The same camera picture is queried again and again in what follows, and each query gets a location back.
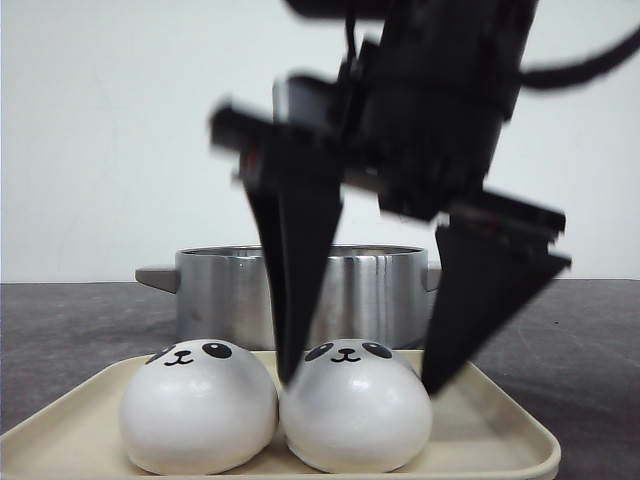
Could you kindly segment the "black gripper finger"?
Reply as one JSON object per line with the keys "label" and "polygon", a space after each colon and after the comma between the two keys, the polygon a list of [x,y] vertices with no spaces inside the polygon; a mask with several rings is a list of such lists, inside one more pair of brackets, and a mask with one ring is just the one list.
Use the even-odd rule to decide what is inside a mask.
{"label": "black gripper finger", "polygon": [[254,214],[274,308],[280,381],[307,345],[342,211],[343,169],[327,151],[283,138],[240,140],[239,176]]}
{"label": "black gripper finger", "polygon": [[422,383],[437,394],[571,259],[543,238],[452,216],[436,229],[442,273],[425,336]]}

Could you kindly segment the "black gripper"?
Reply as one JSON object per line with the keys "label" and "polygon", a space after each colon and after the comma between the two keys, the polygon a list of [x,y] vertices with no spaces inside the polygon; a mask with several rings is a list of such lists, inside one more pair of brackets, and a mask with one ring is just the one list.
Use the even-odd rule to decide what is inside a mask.
{"label": "black gripper", "polygon": [[294,1],[307,19],[383,22],[349,45],[332,81],[287,78],[264,120],[225,104],[214,145],[236,151],[249,187],[277,195],[306,183],[349,184],[380,206],[430,220],[441,212],[555,235],[562,213],[486,192],[502,127],[514,112],[533,1]]}

